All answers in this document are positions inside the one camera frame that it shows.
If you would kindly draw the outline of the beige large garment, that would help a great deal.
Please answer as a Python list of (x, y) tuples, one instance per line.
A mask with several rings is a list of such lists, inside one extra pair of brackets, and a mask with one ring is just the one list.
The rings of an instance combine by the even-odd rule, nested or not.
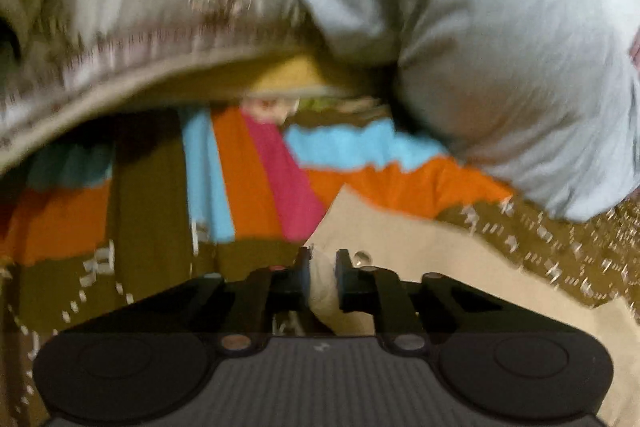
[(623, 299), (597, 308), (584, 306), (506, 260), (470, 232), (383, 210), (349, 187), (338, 193), (306, 245), (312, 254), (309, 306), (335, 334), (369, 336), (374, 332), (370, 315), (344, 313), (338, 305), (334, 269), (340, 249), (351, 254), (361, 251), (368, 265), (392, 270), (405, 281), (420, 281), (426, 272), (442, 273), (600, 340), (614, 365), (600, 418), (610, 426), (638, 425), (639, 326)]

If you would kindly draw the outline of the light grey pillow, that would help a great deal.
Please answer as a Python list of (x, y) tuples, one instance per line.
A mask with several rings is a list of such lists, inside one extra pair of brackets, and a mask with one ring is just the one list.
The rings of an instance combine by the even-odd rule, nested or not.
[(555, 217), (639, 186), (639, 0), (303, 0), (332, 54), (393, 63), (450, 153)]

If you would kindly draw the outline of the floral patterned quilt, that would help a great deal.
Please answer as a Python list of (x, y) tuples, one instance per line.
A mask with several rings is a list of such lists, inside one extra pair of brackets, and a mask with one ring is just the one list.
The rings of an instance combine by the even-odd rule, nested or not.
[(367, 89), (299, 0), (44, 0), (1, 79), (1, 167), (113, 109)]

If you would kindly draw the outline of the brown colourful cartoon bedspread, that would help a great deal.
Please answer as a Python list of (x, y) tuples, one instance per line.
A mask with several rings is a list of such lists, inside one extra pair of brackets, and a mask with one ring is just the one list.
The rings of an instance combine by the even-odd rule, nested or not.
[(623, 299), (639, 326), (636, 198), (554, 219), (381, 109), (114, 114), (1, 178), (2, 424), (46, 420), (32, 362), (51, 336), (210, 271), (289, 265), (343, 187), (468, 231), (584, 306)]

